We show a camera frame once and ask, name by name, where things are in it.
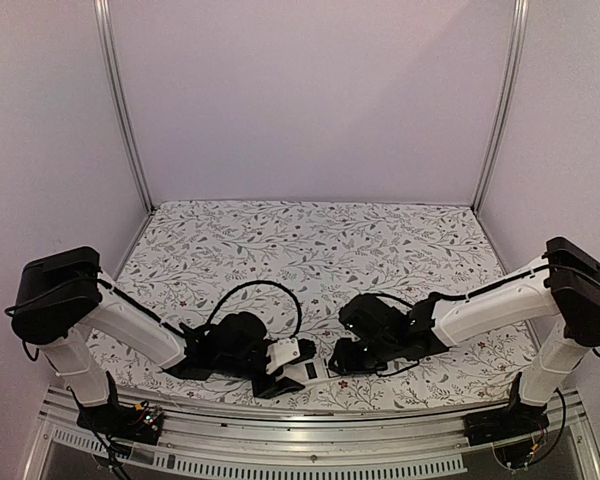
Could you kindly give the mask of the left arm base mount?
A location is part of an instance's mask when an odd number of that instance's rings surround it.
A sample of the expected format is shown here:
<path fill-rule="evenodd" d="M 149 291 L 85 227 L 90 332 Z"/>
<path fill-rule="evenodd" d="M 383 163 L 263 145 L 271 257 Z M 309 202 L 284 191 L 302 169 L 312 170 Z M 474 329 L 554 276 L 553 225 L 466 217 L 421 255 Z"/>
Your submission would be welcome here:
<path fill-rule="evenodd" d="M 77 425 L 108 438 L 156 445 L 162 433 L 164 412 L 159 406 L 143 401 L 135 406 L 119 403 L 117 388 L 111 375 L 105 373 L 109 396 L 103 405 L 79 408 Z"/>

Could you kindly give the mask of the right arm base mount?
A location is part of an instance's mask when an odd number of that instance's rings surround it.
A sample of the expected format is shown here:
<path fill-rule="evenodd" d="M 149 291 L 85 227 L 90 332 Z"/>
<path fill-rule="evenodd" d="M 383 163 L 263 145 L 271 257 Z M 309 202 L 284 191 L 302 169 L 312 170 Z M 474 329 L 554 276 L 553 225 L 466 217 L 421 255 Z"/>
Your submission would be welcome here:
<path fill-rule="evenodd" d="M 514 378 L 508 403 L 501 408 L 467 414 L 463 417 L 464 436 L 470 446 L 484 445 L 525 436 L 520 442 L 496 447 L 496 460 L 517 470 L 529 467 L 545 439 L 549 420 L 546 406 L 529 406 L 519 395 L 521 373 Z"/>

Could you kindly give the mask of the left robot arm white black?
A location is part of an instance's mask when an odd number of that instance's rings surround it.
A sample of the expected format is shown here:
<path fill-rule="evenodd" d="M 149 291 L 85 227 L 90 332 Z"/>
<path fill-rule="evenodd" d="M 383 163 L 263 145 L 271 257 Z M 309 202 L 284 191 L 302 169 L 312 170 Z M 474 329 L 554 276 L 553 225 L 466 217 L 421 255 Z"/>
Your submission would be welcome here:
<path fill-rule="evenodd" d="M 250 380 L 258 398 L 302 389 L 284 369 L 316 353 L 312 341 L 297 336 L 270 339 L 264 323 L 248 312 L 229 314 L 217 324 L 173 327 L 120 290 L 89 246 L 29 262 L 16 302 L 5 313 L 14 333 L 44 353 L 108 434 L 121 433 L 129 415 L 113 400 L 114 383 L 96 365 L 81 325 L 117 339 L 178 379 L 202 381 L 220 374 Z"/>

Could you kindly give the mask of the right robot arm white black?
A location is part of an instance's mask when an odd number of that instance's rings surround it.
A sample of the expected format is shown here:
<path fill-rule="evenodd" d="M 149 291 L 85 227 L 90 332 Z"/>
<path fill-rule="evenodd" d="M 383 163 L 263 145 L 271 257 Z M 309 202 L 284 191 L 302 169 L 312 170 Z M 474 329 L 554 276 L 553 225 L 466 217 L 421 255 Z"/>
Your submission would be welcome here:
<path fill-rule="evenodd" d="M 339 311 L 351 337 L 337 341 L 328 367 L 347 376 L 379 373 L 389 362 L 417 362 L 491 330 L 539 317 L 559 319 L 531 364 L 512 386 L 513 401 L 497 427 L 517 436 L 536 409 L 600 347 L 600 262 L 564 237 L 500 280 L 462 294 L 433 292 L 401 312 L 381 294 L 355 296 Z"/>

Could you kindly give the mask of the white remote control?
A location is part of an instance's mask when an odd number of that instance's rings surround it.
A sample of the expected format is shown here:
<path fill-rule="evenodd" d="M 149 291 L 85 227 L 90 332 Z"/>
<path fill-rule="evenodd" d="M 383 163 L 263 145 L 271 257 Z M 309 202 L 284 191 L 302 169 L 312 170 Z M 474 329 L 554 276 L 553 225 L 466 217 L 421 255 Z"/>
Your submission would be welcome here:
<path fill-rule="evenodd" d="M 285 365 L 283 374 L 286 378 L 307 388 L 330 382 L 338 377 L 337 373 L 328 368 L 327 360 L 318 358 L 303 363 Z"/>

